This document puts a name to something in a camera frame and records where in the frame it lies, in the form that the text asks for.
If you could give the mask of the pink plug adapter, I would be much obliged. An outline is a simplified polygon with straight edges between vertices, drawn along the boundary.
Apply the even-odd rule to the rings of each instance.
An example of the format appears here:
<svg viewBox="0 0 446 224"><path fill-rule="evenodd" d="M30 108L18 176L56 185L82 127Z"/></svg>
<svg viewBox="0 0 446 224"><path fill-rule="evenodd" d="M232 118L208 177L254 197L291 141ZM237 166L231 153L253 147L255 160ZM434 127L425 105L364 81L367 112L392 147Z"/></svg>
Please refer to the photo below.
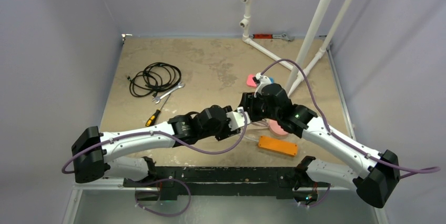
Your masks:
<svg viewBox="0 0 446 224"><path fill-rule="evenodd" d="M255 81L255 75L253 75L253 74L248 75L247 80L246 80L246 85L248 87L252 87L252 88L257 87L256 81Z"/></svg>

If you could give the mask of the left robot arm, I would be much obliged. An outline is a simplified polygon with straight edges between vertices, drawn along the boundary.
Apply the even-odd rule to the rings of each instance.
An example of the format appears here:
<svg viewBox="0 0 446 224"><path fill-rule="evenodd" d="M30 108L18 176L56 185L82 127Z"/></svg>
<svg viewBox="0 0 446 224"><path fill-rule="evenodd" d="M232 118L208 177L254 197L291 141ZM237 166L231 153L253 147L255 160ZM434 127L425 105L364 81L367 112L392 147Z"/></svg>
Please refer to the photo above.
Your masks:
<svg viewBox="0 0 446 224"><path fill-rule="evenodd" d="M62 172L69 174L73 164L75 182L85 184L104 176L127 178L145 187L157 179L151 158L131 159L128 156L144 150L185 146L195 151L194 144L204 138L223 140L246 131L250 117L242 107L232 111L230 106L213 105L201 112L177 115L153 126L101 133L96 126L86 128L71 146L72 158Z"/></svg>

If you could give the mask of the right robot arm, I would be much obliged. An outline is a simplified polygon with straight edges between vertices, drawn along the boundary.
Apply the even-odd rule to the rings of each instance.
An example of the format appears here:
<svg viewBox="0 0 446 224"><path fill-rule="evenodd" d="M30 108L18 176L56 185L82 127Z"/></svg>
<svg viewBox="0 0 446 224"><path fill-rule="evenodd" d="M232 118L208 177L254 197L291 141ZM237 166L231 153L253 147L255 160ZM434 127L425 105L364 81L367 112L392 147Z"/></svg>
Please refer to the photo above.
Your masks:
<svg viewBox="0 0 446 224"><path fill-rule="evenodd" d="M379 152L364 146L341 132L326 126L321 114L304 105L293 104L279 84L269 84L260 93L243 93L240 107L254 121L275 120L286 132L312 142L344 162L344 166L312 159L295 172L296 181L307 186L311 182L349 188L367 204L383 208L400 181L398 156L390 151Z"/></svg>

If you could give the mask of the pink round socket base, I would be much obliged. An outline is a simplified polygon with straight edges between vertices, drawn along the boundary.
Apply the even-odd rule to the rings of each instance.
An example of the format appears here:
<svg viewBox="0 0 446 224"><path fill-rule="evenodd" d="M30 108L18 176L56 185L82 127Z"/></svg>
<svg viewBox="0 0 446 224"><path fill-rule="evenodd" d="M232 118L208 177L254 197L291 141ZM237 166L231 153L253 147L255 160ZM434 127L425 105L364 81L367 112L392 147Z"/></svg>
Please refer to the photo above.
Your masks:
<svg viewBox="0 0 446 224"><path fill-rule="evenodd" d="M269 127L270 132L276 136L279 136L279 137L288 136L288 133L285 130L283 130L281 128L281 126L278 124L278 122L275 120L269 120L268 127Z"/></svg>

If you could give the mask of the orange power strip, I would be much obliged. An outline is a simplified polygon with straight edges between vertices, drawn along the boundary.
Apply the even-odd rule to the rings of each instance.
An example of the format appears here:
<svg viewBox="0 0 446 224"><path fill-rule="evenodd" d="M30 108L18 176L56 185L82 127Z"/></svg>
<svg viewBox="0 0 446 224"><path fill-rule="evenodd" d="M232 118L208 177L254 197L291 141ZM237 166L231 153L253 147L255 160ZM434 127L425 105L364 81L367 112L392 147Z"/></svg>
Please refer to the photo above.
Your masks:
<svg viewBox="0 0 446 224"><path fill-rule="evenodd" d="M260 136L258 147L264 150L293 157L298 153L297 144L268 136Z"/></svg>

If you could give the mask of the silver open-end wrench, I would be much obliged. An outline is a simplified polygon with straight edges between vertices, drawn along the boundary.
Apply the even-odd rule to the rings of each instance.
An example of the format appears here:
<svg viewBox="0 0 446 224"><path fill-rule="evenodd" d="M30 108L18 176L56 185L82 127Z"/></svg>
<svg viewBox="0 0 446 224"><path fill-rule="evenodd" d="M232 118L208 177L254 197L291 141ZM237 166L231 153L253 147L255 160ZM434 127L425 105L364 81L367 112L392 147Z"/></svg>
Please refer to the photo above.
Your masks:
<svg viewBox="0 0 446 224"><path fill-rule="evenodd" d="M171 88L170 90L166 91L165 93L163 93L160 96L156 96L153 98L153 101L158 104L162 99L166 98L168 95L170 95L171 93L175 92L178 89L181 89L185 87L185 83L183 82L179 82L176 86L174 86L173 88Z"/></svg>

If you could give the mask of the yellow black screwdriver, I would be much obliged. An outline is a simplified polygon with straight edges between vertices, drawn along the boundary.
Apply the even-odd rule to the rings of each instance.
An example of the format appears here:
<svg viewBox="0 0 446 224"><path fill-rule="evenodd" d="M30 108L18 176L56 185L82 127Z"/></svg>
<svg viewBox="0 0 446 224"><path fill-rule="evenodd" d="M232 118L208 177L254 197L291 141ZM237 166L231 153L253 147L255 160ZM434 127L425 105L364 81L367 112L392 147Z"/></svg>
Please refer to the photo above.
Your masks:
<svg viewBox="0 0 446 224"><path fill-rule="evenodd" d="M162 105L148 118L148 120L145 123L146 127L150 127L155 125L159 115L161 114L161 110L163 109L165 103L169 100L170 95L168 95L165 100L163 101Z"/></svg>

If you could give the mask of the black base beam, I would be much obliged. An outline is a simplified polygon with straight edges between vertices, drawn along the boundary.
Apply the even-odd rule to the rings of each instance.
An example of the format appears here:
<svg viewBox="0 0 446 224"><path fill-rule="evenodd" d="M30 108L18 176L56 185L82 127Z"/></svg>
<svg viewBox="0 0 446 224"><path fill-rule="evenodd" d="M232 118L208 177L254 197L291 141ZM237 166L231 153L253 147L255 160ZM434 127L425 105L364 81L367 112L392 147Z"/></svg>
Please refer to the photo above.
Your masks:
<svg viewBox="0 0 446 224"><path fill-rule="evenodd" d="M161 200L179 196L253 196L293 199L310 205L321 198L325 182L305 175L310 158L296 167L158 166L142 181L124 179L123 186L146 190Z"/></svg>

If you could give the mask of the red handled wrench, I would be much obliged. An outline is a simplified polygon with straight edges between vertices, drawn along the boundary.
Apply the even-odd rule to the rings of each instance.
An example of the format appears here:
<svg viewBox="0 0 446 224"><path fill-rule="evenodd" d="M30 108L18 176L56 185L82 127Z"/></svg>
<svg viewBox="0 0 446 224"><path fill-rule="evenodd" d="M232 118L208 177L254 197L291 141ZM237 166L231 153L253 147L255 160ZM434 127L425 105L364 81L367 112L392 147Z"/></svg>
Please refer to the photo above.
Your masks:
<svg viewBox="0 0 446 224"><path fill-rule="evenodd" d="M282 34L251 34L249 35L251 39L281 39L287 42L294 41L294 37L288 36L286 33Z"/></svg>

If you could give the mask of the white pipe frame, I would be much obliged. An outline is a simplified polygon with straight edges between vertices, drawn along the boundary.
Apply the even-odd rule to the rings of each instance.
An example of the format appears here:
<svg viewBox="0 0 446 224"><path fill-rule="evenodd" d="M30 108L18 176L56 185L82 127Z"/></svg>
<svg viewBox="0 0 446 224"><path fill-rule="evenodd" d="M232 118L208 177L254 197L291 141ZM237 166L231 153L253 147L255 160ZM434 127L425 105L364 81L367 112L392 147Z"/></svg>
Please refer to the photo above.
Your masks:
<svg viewBox="0 0 446 224"><path fill-rule="evenodd" d="M309 73L327 55L328 44L340 26L352 0L238 0L239 34L237 37L262 56L273 61L285 54L268 49L266 41L253 39L254 33L288 35L285 43L295 40L298 48L290 59L303 64Z"/></svg>

